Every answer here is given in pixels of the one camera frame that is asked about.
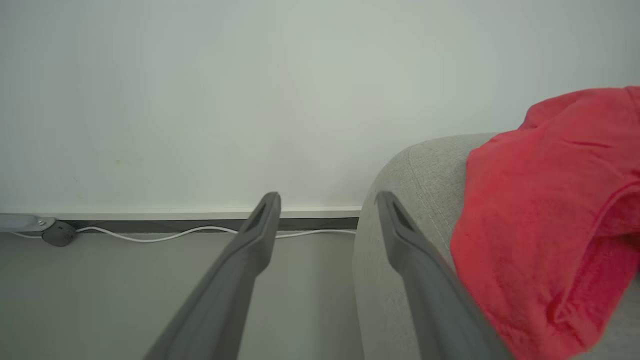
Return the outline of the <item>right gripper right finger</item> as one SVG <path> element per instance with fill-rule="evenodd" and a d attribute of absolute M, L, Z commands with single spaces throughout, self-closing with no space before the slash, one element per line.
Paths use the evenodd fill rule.
<path fill-rule="evenodd" d="M 390 191 L 375 199 L 387 259 L 402 278 L 423 360 L 511 360 L 473 297 Z"/>

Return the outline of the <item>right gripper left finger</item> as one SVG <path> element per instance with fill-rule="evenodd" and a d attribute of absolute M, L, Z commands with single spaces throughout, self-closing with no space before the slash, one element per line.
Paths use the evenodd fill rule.
<path fill-rule="evenodd" d="M 147 360 L 235 360 L 256 278 L 272 259 L 281 196 L 266 193 L 145 355 Z"/>

